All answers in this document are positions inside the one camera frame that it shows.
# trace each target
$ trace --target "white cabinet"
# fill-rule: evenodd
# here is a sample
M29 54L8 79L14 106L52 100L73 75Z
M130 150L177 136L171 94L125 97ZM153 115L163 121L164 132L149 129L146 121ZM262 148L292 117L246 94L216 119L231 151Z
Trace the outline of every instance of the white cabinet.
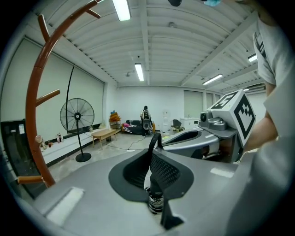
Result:
M199 119L198 118L180 118L181 127L184 127L186 130L198 127Z

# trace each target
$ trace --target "ceiling light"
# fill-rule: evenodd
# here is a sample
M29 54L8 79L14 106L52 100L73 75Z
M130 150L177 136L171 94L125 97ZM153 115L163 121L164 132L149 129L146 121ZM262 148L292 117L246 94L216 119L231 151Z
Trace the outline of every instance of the ceiling light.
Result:
M135 69L140 81L143 81L143 72L142 72L142 65L141 63L135 63Z
M114 3L119 21L130 20L130 11L127 0L112 0Z
M252 56L249 56L249 57L248 57L248 60L249 60L250 62L257 60L257 55L256 55L256 54L253 54Z
M219 75L213 77L212 79L209 79L208 81L204 82L203 84L204 85L207 85L207 84L209 84L209 83L213 82L214 80L217 80L217 79L219 79L221 77L223 77L223 75L222 74L219 74Z

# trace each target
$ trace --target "sneaker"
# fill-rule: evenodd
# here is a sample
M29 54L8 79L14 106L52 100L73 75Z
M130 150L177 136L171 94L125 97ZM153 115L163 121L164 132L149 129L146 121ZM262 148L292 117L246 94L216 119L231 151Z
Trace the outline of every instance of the sneaker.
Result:
M148 200L148 208L153 214L162 213L163 211L163 204L164 204L164 198L162 197L153 197L151 195L150 187L146 187L145 190L147 191L149 195Z

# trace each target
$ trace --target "mesh panel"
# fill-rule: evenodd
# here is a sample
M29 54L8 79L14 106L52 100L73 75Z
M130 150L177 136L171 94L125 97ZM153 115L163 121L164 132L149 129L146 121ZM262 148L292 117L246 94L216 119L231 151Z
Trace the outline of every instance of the mesh panel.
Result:
M180 172L177 168L165 162L155 154L153 154L150 169L163 191L180 177Z

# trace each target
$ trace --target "gray floor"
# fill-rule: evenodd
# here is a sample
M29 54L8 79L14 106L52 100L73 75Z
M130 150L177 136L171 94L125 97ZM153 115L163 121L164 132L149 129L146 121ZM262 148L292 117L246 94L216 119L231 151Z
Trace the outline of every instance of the gray floor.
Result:
M149 143L152 139L152 135L147 136L145 139L141 135L132 135L128 133L118 133L117 138L115 139L112 136L112 141L107 142L106 140L103 141L103 150L101 150L99 142L94 143L94 147L89 145L83 149L84 152L88 152L91 154L91 159L86 162L76 162L75 157L80 153L80 151L74 153L73 155L65 158L59 163L54 164L49 168L50 173L52 174L54 180L58 182L60 179L68 176L73 171L79 169L80 167L93 163L95 161L111 158L123 153L126 153L130 145L132 144L130 149L145 149L148 148ZM145 186L149 185L149 176L150 172L147 174Z

